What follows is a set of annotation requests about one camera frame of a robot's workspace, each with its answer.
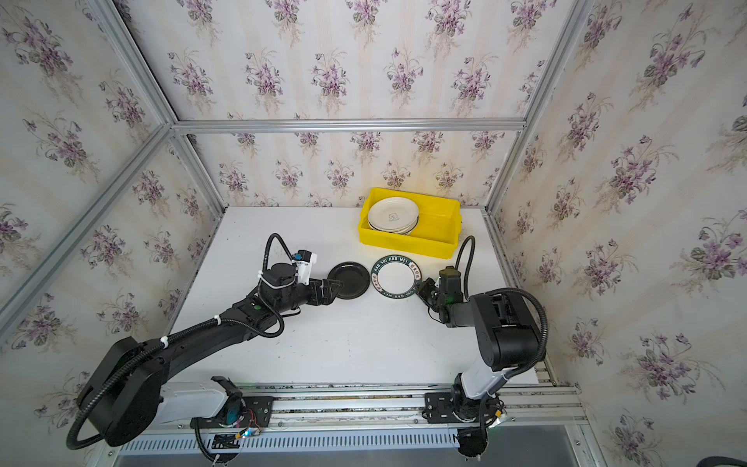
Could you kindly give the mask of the white plate orange sunburst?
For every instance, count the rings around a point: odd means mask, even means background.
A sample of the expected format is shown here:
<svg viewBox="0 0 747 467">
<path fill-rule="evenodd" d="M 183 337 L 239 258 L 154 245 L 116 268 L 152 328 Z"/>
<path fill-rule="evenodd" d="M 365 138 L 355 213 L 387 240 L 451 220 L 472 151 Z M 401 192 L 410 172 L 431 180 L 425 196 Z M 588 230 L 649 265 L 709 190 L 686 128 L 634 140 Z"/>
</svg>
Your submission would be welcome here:
<svg viewBox="0 0 747 467">
<path fill-rule="evenodd" d="M 392 234 L 392 235 L 409 235 L 412 231 L 416 229 L 417 225 L 411 225 L 406 228 L 400 229 L 400 230 L 380 230 L 375 229 L 376 232 L 381 232 L 385 234 Z"/>
</svg>

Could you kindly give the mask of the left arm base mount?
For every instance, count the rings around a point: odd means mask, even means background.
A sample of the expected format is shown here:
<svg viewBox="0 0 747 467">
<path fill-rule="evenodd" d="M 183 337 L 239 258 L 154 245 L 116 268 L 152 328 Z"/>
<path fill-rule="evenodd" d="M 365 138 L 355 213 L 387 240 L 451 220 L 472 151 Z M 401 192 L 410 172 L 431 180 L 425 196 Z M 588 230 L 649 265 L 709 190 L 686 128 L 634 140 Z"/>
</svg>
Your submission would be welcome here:
<svg viewBox="0 0 747 467">
<path fill-rule="evenodd" d="M 219 394 L 226 400 L 213 416 L 192 418 L 190 428 L 194 431 L 198 450 L 211 465 L 227 466 L 238 453 L 224 453 L 224 449 L 239 449 L 241 440 L 259 436 L 264 428 L 268 428 L 275 399 L 271 396 L 245 396 L 226 377 L 213 377 L 211 381 L 220 387 Z M 202 437 L 202 428 L 233 429 L 235 434 L 215 435 L 209 445 Z"/>
</svg>

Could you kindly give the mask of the black round plate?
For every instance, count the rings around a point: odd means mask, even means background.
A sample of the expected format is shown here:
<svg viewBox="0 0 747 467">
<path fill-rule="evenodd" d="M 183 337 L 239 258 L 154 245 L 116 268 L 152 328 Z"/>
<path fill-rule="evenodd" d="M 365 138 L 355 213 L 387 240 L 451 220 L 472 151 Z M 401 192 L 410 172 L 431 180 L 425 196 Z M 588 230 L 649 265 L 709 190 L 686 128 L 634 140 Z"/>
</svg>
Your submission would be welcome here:
<svg viewBox="0 0 747 467">
<path fill-rule="evenodd" d="M 355 300 L 364 295 L 371 283 L 368 269 L 356 262 L 340 263 L 328 273 L 328 280 L 340 282 L 337 298 Z"/>
</svg>

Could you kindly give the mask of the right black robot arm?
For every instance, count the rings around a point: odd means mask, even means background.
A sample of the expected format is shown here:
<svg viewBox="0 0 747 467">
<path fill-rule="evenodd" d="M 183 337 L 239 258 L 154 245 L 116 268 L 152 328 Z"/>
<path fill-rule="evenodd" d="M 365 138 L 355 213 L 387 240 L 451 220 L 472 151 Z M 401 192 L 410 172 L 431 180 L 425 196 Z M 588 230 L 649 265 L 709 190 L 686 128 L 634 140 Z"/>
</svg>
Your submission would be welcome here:
<svg viewBox="0 0 747 467">
<path fill-rule="evenodd" d="M 439 324 L 475 331 L 480 358 L 455 377 L 442 404 L 447 415 L 460 422 L 492 423 L 503 412 L 500 389 L 545 358 L 550 323 L 545 307 L 521 288 L 469 292 L 476 245 L 472 235 L 466 237 L 455 263 L 440 270 L 436 280 L 422 282 L 416 296 Z"/>
</svg>

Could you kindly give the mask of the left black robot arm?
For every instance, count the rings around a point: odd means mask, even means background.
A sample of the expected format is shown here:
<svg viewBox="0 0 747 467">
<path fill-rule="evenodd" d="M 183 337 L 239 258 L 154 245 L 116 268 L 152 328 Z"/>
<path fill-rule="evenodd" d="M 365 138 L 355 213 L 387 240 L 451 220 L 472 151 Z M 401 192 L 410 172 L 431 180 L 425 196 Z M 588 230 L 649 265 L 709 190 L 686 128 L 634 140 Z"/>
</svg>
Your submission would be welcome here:
<svg viewBox="0 0 747 467">
<path fill-rule="evenodd" d="M 287 258 L 285 263 L 263 263 L 248 295 L 218 315 L 161 338 L 115 342 L 77 396 L 66 447 L 78 451 L 99 442 L 112 447 L 128 443 L 165 409 L 161 389 L 175 376 L 229 346 L 279 337 L 286 311 L 334 303 L 344 284 L 311 277 L 312 252 L 300 250 Z"/>
</svg>

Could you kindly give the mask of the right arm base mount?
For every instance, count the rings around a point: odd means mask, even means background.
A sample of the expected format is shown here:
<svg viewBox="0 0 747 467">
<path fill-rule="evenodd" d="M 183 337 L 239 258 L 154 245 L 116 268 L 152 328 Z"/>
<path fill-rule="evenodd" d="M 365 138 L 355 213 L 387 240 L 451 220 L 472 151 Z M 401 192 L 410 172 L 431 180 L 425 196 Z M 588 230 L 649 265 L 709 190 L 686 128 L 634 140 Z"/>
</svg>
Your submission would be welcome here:
<svg viewBox="0 0 747 467">
<path fill-rule="evenodd" d="M 449 392 L 427 392 L 421 412 L 428 424 L 458 423 L 457 451 L 468 458 L 482 456 L 488 446 L 488 431 L 501 422 L 506 415 L 504 402 L 498 395 L 482 395 L 471 398 L 458 374 Z"/>
</svg>

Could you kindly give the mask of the cream plate bear drawing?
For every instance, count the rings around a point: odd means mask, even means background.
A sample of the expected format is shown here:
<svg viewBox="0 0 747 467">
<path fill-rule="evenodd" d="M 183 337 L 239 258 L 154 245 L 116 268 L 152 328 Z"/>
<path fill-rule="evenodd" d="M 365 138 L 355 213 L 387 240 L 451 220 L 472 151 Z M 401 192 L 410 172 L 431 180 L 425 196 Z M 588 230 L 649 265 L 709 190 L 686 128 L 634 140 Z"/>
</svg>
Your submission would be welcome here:
<svg viewBox="0 0 747 467">
<path fill-rule="evenodd" d="M 370 208 L 367 219 L 373 229 L 400 230 L 417 224 L 419 208 L 409 198 L 385 198 Z"/>
</svg>

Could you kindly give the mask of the yellow plastic bin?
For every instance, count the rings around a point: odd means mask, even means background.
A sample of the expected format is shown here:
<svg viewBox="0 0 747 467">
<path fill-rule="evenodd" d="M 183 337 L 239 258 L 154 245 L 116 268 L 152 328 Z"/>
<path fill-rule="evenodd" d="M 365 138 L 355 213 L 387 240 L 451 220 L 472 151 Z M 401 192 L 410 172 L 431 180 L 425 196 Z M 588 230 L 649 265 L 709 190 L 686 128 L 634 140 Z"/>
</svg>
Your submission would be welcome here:
<svg viewBox="0 0 747 467">
<path fill-rule="evenodd" d="M 418 220 L 414 229 L 407 235 L 376 230 L 370 224 L 373 208 L 377 204 L 398 198 L 413 202 L 418 208 Z M 449 259 L 457 247 L 461 221 L 460 204 L 457 200 L 373 188 L 360 214 L 358 234 L 360 242 L 368 246 Z"/>
</svg>

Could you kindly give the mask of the white plate green text rim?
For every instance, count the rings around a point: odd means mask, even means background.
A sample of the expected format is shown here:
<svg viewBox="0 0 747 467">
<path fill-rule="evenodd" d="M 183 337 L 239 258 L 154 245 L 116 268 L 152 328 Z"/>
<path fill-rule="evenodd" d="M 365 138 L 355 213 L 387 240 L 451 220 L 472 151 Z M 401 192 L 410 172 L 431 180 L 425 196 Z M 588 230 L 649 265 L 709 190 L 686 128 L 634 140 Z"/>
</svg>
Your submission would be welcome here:
<svg viewBox="0 0 747 467">
<path fill-rule="evenodd" d="M 402 255 L 388 255 L 375 262 L 371 283 L 381 296 L 392 300 L 412 297 L 422 280 L 422 271 L 414 260 Z"/>
</svg>

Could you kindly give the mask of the aluminium frame post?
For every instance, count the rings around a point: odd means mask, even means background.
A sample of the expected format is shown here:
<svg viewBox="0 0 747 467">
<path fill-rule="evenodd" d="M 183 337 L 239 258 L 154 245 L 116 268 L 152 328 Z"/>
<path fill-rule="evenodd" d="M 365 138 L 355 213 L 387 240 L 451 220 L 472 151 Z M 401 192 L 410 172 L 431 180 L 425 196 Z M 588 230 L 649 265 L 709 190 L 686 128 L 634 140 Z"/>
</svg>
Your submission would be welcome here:
<svg viewBox="0 0 747 467">
<path fill-rule="evenodd" d="M 535 93 L 529 101 L 523 129 L 517 131 L 517 136 L 490 190 L 484 207 L 485 214 L 494 215 L 497 212 L 501 198 L 506 194 L 512 177 L 517 172 L 519 159 L 525 146 L 537 130 L 544 111 L 552 101 L 554 90 L 585 31 L 587 18 L 595 4 L 596 1 L 591 0 L 573 2 L 540 76 Z"/>
<path fill-rule="evenodd" d="M 130 54 L 126 1 L 1 5 L 1 350 L 167 330 L 218 214 Z"/>
</svg>

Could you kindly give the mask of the aluminium frame post right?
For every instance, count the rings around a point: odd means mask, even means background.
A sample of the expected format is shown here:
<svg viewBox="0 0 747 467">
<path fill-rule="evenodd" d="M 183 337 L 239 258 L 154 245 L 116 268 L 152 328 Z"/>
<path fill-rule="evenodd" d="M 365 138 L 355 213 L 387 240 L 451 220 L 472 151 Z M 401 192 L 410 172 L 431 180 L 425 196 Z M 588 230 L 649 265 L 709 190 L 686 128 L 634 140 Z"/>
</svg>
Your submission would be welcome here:
<svg viewBox="0 0 747 467">
<path fill-rule="evenodd" d="M 525 146 L 537 130 L 544 111 L 552 101 L 554 90 L 585 31 L 587 18 L 595 4 L 596 1 L 591 0 L 573 2 L 540 76 L 535 93 L 529 101 L 523 129 L 517 131 L 517 136 L 490 190 L 484 207 L 485 214 L 494 215 L 497 212 L 501 198 L 506 194 L 512 177 L 517 172 L 519 159 Z"/>
</svg>

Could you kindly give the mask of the aluminium frame post left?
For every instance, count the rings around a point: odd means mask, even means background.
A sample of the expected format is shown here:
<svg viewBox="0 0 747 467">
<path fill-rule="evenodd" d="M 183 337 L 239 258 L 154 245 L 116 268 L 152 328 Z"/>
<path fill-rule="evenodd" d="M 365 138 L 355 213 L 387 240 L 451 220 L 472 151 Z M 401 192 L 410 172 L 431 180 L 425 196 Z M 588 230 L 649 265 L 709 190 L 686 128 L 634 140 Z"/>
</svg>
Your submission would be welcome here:
<svg viewBox="0 0 747 467">
<path fill-rule="evenodd" d="M 218 214 L 130 54 L 126 1 L 1 5 L 1 350 L 167 330 Z"/>
</svg>

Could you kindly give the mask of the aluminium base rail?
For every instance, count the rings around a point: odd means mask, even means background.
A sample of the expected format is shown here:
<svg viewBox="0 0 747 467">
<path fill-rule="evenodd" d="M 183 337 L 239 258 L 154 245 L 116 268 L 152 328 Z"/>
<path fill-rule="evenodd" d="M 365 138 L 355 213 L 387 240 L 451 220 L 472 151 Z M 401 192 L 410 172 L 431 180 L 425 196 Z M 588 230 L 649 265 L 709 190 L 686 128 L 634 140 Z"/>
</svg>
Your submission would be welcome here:
<svg viewBox="0 0 747 467">
<path fill-rule="evenodd" d="M 316 453 L 320 451 L 373 451 L 384 449 L 436 449 L 457 451 L 461 424 L 428 424 L 421 415 L 427 392 L 447 391 L 443 385 L 330 385 L 247 388 L 245 396 L 274 397 L 270 426 L 259 436 L 245 438 L 229 462 L 235 465 L 249 453 Z M 602 466 L 604 460 L 591 433 L 591 424 L 577 389 L 569 386 L 509 385 L 498 397 L 505 418 L 491 426 L 483 455 L 494 453 L 499 436 L 520 427 L 559 428 L 566 436 L 577 466 Z M 211 445 L 215 435 L 235 430 L 202 428 Z M 104 450 L 111 458 L 127 455 L 186 455 L 199 453 L 188 420 L 158 422 L 128 443 Z"/>
</svg>

